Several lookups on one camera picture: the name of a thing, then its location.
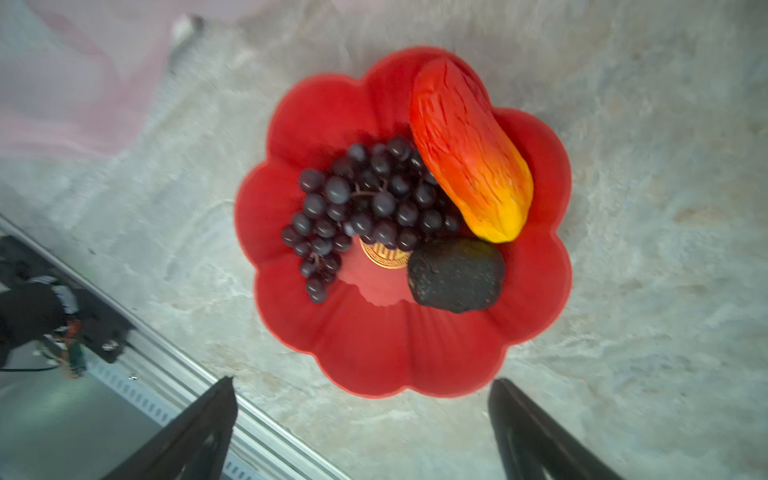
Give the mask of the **red-yellow mango fruit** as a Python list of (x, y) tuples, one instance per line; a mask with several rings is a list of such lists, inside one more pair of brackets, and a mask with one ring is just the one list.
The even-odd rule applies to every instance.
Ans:
[(515, 240), (532, 205), (533, 177), (481, 86), (447, 58), (429, 62), (414, 80), (410, 126), (469, 229), (492, 243)]

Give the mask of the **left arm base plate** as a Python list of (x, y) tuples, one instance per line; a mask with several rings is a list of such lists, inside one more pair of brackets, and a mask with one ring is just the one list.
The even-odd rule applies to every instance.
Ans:
[(30, 284), (50, 286), (66, 314), (66, 324), (46, 334), (59, 330), (65, 338), (84, 344), (106, 362), (116, 361), (135, 329), (133, 323), (64, 266), (14, 236), (3, 236), (1, 294)]

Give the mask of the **dark grape bunch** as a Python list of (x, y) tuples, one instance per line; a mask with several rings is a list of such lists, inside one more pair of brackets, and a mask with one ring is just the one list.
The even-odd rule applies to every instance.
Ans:
[(464, 226), (417, 147), (394, 137), (371, 148), (352, 144), (327, 171), (303, 170), (303, 203), (281, 230), (300, 259), (305, 291), (315, 304), (328, 297), (354, 244), (374, 247), (388, 262), (404, 262), (418, 247)]

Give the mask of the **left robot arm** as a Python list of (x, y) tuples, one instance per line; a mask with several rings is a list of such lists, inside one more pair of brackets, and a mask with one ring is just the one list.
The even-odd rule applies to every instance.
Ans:
[(30, 284), (1, 294), (1, 366), (10, 353), (66, 324), (59, 297), (50, 286)]

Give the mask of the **dark avocado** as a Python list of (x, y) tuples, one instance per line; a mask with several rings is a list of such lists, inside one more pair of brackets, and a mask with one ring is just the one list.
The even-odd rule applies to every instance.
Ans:
[(494, 245), (470, 238), (441, 238), (416, 249), (407, 282), (419, 305), (462, 314), (485, 310), (500, 298), (506, 263)]

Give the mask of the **pink plastic bag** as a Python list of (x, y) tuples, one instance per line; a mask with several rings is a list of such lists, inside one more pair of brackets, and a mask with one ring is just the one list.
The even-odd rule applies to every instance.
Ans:
[(294, 1), (4, 1), (1, 154), (106, 158), (139, 135), (185, 19), (238, 24)]

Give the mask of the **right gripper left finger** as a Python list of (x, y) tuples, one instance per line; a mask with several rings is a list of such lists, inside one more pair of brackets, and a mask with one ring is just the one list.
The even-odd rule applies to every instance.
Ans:
[(233, 379), (224, 377), (106, 478), (218, 479), (224, 470), (237, 415)]

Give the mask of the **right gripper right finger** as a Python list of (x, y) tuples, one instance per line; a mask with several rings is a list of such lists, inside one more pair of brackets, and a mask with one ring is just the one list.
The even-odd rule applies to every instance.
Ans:
[(621, 479), (510, 380), (491, 383), (488, 411), (508, 479)]

